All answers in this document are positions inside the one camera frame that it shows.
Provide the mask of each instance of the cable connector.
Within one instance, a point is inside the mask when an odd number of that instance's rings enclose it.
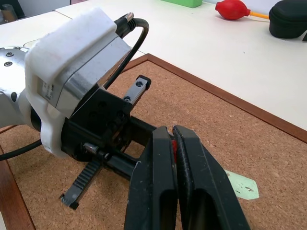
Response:
[[[134,13],[132,12],[125,14],[114,22],[117,25],[116,34],[120,36],[120,38],[124,38],[136,27],[136,23],[134,21]]]

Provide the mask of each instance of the black cable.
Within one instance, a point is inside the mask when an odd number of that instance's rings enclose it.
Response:
[[[5,154],[0,155],[0,161],[4,161],[13,157],[17,157],[21,154],[24,154],[32,149],[35,149],[36,147],[40,146],[42,144],[41,140],[37,140],[36,142],[33,142],[32,144],[29,144],[27,146],[24,146],[20,149],[14,150],[12,152],[8,152]]]
[[[126,56],[126,58],[123,60],[123,62],[120,64],[118,69],[115,71],[115,73],[109,78],[109,80],[106,82],[104,85],[105,89],[108,89],[110,85],[116,80],[116,78],[120,75],[120,73],[124,70],[126,65],[130,62],[130,60],[133,58],[133,56],[136,54],[136,52],[139,50],[141,47],[142,43],[144,42],[148,31],[149,31],[149,24],[146,22],[144,19],[140,18],[134,18],[132,19],[135,21],[136,27],[142,27],[142,33],[138,39],[138,41],[135,43],[134,47],[132,50],[129,52],[129,54]]]

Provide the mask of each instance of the screw hole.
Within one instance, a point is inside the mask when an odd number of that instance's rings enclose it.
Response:
[[[5,56],[7,56],[7,57],[13,57],[14,54],[13,54],[12,52],[8,52]]]
[[[4,66],[8,67],[8,66],[11,66],[13,63],[11,61],[8,61],[8,62],[5,62],[4,63]]]
[[[123,120],[123,119],[125,118],[125,114],[124,114],[122,111],[118,111],[118,112],[117,112],[117,116],[118,116],[121,120]]]
[[[137,82],[135,83],[135,85],[136,85],[137,87],[141,87],[141,86],[143,86],[143,82],[137,81]]]
[[[17,100],[17,93],[16,92],[11,93],[11,99],[12,99],[13,102],[16,102],[16,100]]]
[[[129,96],[126,96],[126,97],[124,97],[124,100],[125,100],[126,102],[130,102],[130,101],[131,101],[131,98],[130,98]]]
[[[112,132],[115,131],[115,130],[117,129],[117,125],[116,125],[115,122],[113,122],[113,121],[108,122],[106,126],[107,126],[108,128],[110,128],[110,129],[112,130]]]

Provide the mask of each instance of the bolt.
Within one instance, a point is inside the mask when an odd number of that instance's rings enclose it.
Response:
[[[125,100],[126,102],[130,102],[130,101],[131,101],[131,98],[128,97],[128,96],[126,96],[126,97],[124,97],[124,100]]]
[[[105,160],[108,160],[109,156],[110,156],[110,153],[106,153],[104,156]]]
[[[7,56],[7,57],[13,57],[14,54],[13,54],[12,52],[8,52],[8,53],[6,54],[6,56]]]
[[[137,81],[137,82],[135,83],[135,85],[136,85],[137,87],[141,87],[141,86],[143,86],[143,82]]]
[[[116,143],[116,144],[121,143],[121,141],[122,141],[122,138],[121,138],[120,136],[118,136],[118,137],[115,139],[115,143]]]
[[[90,152],[90,153],[92,153],[92,154],[96,154],[96,153],[98,152],[98,150],[99,150],[99,147],[98,147],[98,146],[95,146],[95,145],[93,145],[93,144],[91,144],[91,143],[85,143],[83,146],[84,146],[84,148],[85,148],[88,152]]]
[[[8,61],[8,62],[5,62],[4,63],[4,66],[8,67],[8,66],[11,66],[13,63],[11,61]]]

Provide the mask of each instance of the cork board frame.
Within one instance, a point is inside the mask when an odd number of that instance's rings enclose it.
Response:
[[[0,214],[7,230],[35,229],[7,161],[0,161]]]
[[[266,111],[263,111],[263,110],[257,108],[256,106],[253,106],[252,104],[247,103],[247,102],[243,101],[242,99],[239,99],[239,98],[237,98],[237,97],[235,97],[235,96],[233,96],[233,95],[231,95],[231,94],[229,94],[229,93],[227,93],[227,92],[225,92],[225,91],[223,91],[223,90],[221,90],[221,89],[219,89],[219,88],[217,88],[217,87],[215,87],[215,86],[213,86],[213,85],[211,85],[211,84],[209,84],[209,83],[207,83],[207,82],[205,82],[205,81],[203,81],[203,80],[201,80],[201,79],[199,79],[199,78],[197,78],[197,77],[195,77],[195,76],[193,76],[193,75],[191,75],[191,74],[189,74],[189,73],[187,73],[187,72],[185,72],[185,71],[183,71],[183,70],[181,70],[181,69],[179,69],[179,68],[177,68],[177,67],[175,67],[175,66],[173,66],[173,65],[171,65],[171,64],[169,64],[169,63],[167,63],[167,62],[165,62],[165,61],[163,61],[159,58],[157,58],[157,57],[155,57],[155,56],[153,56],[153,55],[147,54],[147,55],[144,55],[144,56],[130,62],[127,65],[125,71],[127,71],[127,70],[129,70],[133,67],[136,67],[136,66],[138,66],[141,63],[146,62],[146,61],[150,61],[150,62],[154,63],[155,65],[162,67],[163,69],[166,69],[167,71],[169,71],[171,73],[174,73],[175,75],[191,82],[192,84],[204,89],[205,91],[210,92],[211,94],[213,94],[213,95],[223,99],[224,101],[242,109],[243,111],[259,118],[260,120],[265,121],[266,123],[284,131],[285,133],[287,133],[287,134],[307,143],[307,140],[306,140],[307,139],[307,132],[305,130],[302,130],[302,129],[300,129],[300,128],[298,128],[298,127],[296,127],[296,126],[294,126],[294,125],[292,125],[292,124],[290,124],[290,123],[288,123],[288,122],[286,122],[286,121],[284,121],[284,120],[282,120],[282,119],[280,119],[280,118],[278,118],[278,117],[276,117],[276,116],[274,116],[274,115],[272,115],[272,114],[270,114]],[[7,131],[10,128],[12,128],[12,126],[1,129],[0,133]],[[14,192],[12,194],[12,196],[21,197],[21,194],[20,194],[20,192],[19,193]]]

